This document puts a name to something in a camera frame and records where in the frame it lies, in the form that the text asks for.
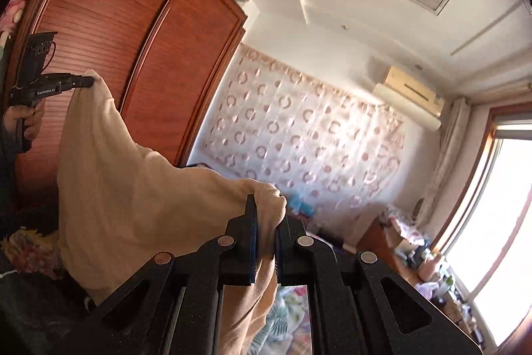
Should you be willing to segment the person's left hand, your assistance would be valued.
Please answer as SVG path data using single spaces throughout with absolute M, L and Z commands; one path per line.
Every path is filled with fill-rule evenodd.
M 42 127 L 44 106 L 45 101 L 41 100 L 35 107 L 28 107 L 25 105 L 8 107 L 3 116 L 5 130 L 14 138 L 16 136 L 17 122 L 21 120 L 25 126 L 24 138 L 26 140 L 35 140 Z

